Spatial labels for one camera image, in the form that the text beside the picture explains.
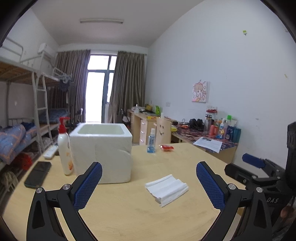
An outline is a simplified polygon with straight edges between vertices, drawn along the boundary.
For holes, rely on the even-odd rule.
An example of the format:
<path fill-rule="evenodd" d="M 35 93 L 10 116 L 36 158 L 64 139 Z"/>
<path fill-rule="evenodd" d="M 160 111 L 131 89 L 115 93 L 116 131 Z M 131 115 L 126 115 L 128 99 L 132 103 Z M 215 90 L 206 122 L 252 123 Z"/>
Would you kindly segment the person's right hand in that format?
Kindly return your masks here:
<path fill-rule="evenodd" d="M 292 205 L 287 205 L 280 213 L 282 219 L 289 219 L 295 217 L 295 209 Z"/>

